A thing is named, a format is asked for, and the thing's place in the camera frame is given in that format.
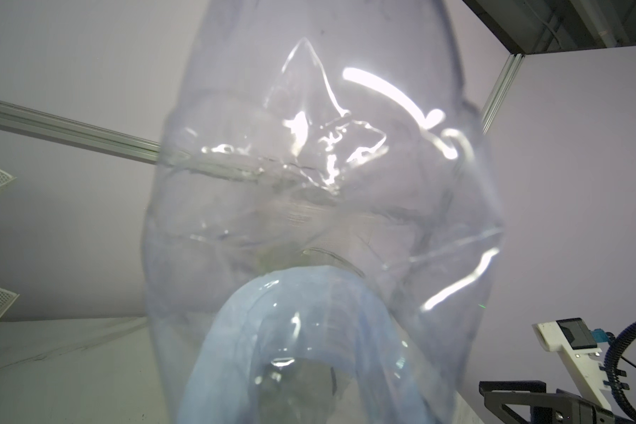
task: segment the transparent plastic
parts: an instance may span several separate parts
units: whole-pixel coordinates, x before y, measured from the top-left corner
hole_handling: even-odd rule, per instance
[[[502,236],[462,86],[440,1],[211,1],[144,228],[175,422],[450,422]]]

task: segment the light blue curved object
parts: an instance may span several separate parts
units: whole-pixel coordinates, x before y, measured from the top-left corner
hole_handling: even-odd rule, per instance
[[[360,277],[331,266],[275,271],[238,289],[216,316],[178,423],[258,422],[254,392],[263,368],[298,358],[354,377],[371,423],[433,423],[405,350],[384,303]]]

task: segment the black corrugated tube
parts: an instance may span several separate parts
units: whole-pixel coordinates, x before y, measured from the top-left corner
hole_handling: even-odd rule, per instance
[[[636,421],[636,409],[634,409],[634,407],[629,403],[627,396],[624,395],[624,390],[622,389],[622,384],[619,381],[617,372],[617,364],[619,363],[622,354],[624,354],[624,351],[627,350],[631,342],[634,340],[636,340],[636,322],[626,327],[626,329],[624,329],[624,331],[622,331],[617,338],[613,340],[608,348],[603,365],[605,366],[606,373],[608,374],[608,382],[611,386],[612,397],[614,397],[622,411],[624,411],[629,418]]]

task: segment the metal frame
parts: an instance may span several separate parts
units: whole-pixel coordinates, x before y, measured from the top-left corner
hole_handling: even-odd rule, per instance
[[[494,120],[523,57],[522,54],[512,54],[504,65],[481,113],[483,133],[488,131]],[[0,130],[148,163],[155,163],[160,151],[157,142],[1,101]]]

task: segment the clear plastic bottle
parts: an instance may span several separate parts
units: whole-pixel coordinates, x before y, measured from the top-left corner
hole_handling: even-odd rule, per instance
[[[449,423],[502,234],[478,123],[440,1],[212,0],[144,231],[176,422]]]

